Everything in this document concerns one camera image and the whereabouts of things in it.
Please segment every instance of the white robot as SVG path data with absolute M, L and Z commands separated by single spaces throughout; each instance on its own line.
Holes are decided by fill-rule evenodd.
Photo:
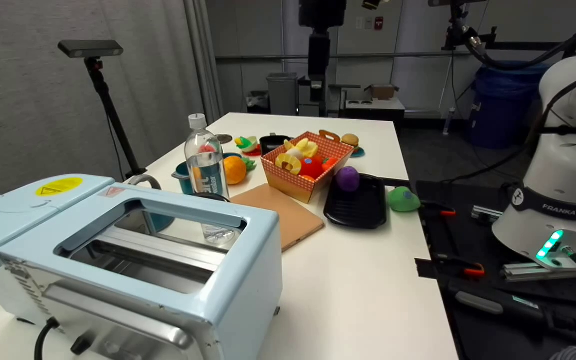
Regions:
M 540 83 L 548 105 L 564 86 L 576 83 L 576 58 L 553 64 Z M 546 129 L 576 129 L 576 90 L 560 99 Z M 528 175 L 511 194 L 511 205 L 492 227 L 510 250 L 540 267 L 571 271 L 576 265 L 576 135 L 542 135 Z

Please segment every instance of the wooden cutting board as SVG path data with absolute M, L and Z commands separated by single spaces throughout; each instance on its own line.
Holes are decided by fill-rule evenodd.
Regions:
M 291 201 L 284 192 L 269 188 L 267 185 L 238 194 L 229 198 L 229 202 L 278 213 L 280 241 L 284 253 L 324 228 L 324 222 L 315 215 L 296 205 L 296 201 Z

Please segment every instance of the yellow label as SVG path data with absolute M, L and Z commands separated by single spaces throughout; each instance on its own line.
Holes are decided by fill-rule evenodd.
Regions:
M 82 183 L 84 183 L 82 177 L 60 179 L 60 180 L 44 185 L 33 194 L 35 197 L 60 197 L 64 192 L 76 190 Z

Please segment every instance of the floor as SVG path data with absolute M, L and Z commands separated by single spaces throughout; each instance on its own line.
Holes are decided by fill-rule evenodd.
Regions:
M 443 136 L 440 129 L 400 129 L 397 131 L 401 152 L 412 180 L 442 183 L 493 165 L 516 150 L 487 150 L 471 146 L 464 133 Z M 459 185 L 474 185 L 483 188 L 500 188 L 510 183 L 521 180 L 529 159 L 526 154 L 511 163 L 464 180 Z

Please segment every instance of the orange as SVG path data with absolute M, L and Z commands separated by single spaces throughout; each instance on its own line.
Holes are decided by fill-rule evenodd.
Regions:
M 245 163 L 239 157 L 224 159 L 224 173 L 229 186 L 242 185 L 247 177 Z

